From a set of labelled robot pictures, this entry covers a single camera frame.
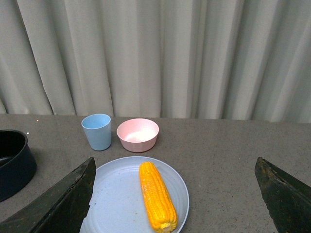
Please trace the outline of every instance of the plastic cup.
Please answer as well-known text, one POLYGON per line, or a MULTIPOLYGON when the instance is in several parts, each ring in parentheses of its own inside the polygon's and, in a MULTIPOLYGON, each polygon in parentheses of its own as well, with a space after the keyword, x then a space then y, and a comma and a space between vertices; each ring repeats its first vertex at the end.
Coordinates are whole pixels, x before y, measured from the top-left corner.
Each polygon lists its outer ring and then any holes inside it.
POLYGON ((93 114, 81 122, 87 140, 93 150, 107 149, 111 144, 111 118, 106 114, 93 114))

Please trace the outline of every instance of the plate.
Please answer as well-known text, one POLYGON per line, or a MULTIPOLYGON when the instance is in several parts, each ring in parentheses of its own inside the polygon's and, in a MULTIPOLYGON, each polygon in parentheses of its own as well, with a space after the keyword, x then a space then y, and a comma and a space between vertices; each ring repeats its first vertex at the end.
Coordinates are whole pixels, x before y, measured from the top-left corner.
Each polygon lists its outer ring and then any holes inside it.
POLYGON ((113 160, 96 170, 90 208, 80 233, 155 233, 149 225, 138 169, 151 161, 157 167, 176 208, 179 233, 189 211, 189 194, 181 176, 166 163, 143 156, 113 160))

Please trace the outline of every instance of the white curtain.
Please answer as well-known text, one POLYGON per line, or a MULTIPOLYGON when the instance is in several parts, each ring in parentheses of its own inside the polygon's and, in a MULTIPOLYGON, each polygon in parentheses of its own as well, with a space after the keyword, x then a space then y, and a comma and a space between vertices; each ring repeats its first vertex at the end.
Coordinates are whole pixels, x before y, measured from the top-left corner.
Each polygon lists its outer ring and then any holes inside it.
POLYGON ((311 123, 311 1, 0 0, 0 113, 311 123))

